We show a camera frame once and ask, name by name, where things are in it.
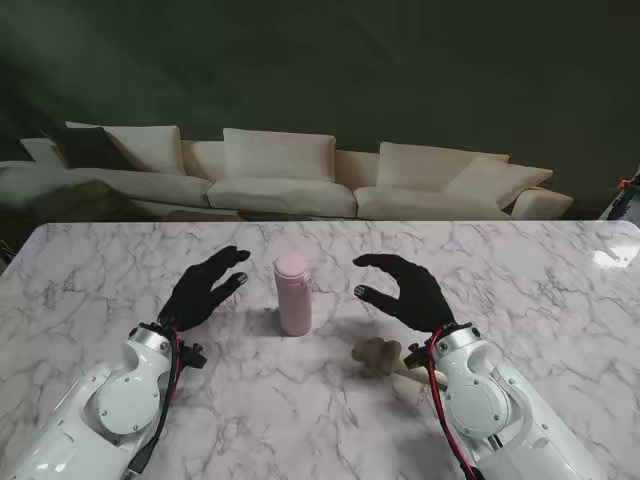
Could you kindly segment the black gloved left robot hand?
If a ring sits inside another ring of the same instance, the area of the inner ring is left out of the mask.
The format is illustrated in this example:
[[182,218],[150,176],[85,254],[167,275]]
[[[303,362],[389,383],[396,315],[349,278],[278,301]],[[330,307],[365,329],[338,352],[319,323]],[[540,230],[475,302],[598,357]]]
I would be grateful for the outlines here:
[[248,260],[250,252],[227,246],[207,260],[186,269],[160,311],[158,323],[178,332],[191,330],[212,313],[246,281],[247,274],[236,272],[221,285],[214,284],[236,265]]

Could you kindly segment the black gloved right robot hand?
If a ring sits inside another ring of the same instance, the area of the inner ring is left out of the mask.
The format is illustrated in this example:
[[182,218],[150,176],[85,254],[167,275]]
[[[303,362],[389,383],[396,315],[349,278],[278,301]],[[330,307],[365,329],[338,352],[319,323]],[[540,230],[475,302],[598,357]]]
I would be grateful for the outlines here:
[[353,260],[358,267],[375,267],[390,275],[399,287],[399,297],[358,285],[354,295],[412,330],[435,333],[456,324],[453,312],[435,277],[424,267],[395,254],[364,254]]

